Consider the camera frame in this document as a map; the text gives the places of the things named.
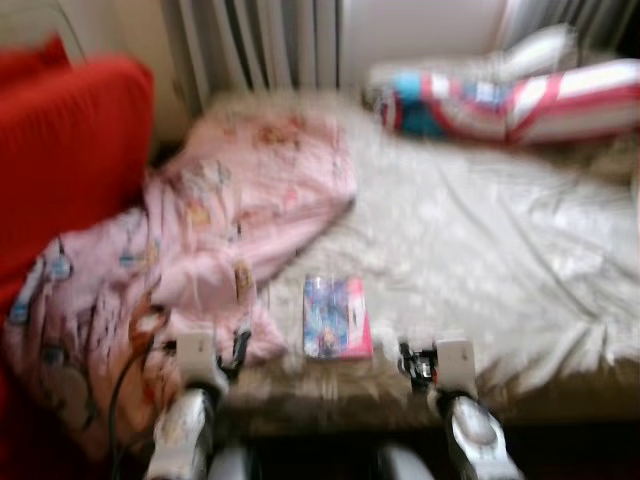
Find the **pink book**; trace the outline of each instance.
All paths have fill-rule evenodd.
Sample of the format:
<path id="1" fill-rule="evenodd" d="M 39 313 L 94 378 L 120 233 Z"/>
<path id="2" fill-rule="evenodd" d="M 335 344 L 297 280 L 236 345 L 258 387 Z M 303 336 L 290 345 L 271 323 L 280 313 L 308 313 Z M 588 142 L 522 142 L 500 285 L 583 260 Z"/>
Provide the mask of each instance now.
<path id="1" fill-rule="evenodd" d="M 309 357 L 371 357 L 371 329 L 360 277 L 307 275 L 303 295 L 304 351 Z"/>

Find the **pink comforter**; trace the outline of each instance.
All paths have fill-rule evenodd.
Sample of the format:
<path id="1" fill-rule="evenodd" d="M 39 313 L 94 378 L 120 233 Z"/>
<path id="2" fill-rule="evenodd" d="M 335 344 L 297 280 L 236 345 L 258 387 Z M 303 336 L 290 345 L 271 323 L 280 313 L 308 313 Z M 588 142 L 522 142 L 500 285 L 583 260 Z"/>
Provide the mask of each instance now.
<path id="1" fill-rule="evenodd" d="M 8 363 L 100 458 L 114 384 L 150 332 L 159 343 L 211 329 L 228 360 L 234 331 L 249 323 L 247 362 L 284 351 L 256 286 L 354 195 L 335 122 L 205 118 L 184 151 L 148 179 L 143 206 L 50 243 L 5 322 Z M 154 351 L 140 360 L 119 396 L 119 439 L 149 427 L 178 387 L 172 357 Z"/>

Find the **white bed sheet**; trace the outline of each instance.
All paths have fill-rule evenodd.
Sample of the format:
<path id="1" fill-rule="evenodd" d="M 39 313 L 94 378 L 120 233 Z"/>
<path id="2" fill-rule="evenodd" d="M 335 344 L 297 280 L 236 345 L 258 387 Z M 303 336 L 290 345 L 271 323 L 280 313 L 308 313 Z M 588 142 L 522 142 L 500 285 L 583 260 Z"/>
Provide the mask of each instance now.
<path id="1" fill-rule="evenodd" d="M 402 138 L 330 94 L 222 97 L 212 112 L 291 108 L 340 118 L 359 192 L 264 288 L 291 350 L 242 373 L 234 429 L 427 424 L 424 399 L 397 371 L 398 338 L 428 344 L 461 331 L 474 342 L 482 400 L 506 420 L 638 417 L 635 138 L 546 150 Z M 372 361 L 304 359 L 307 273 L 362 275 Z"/>

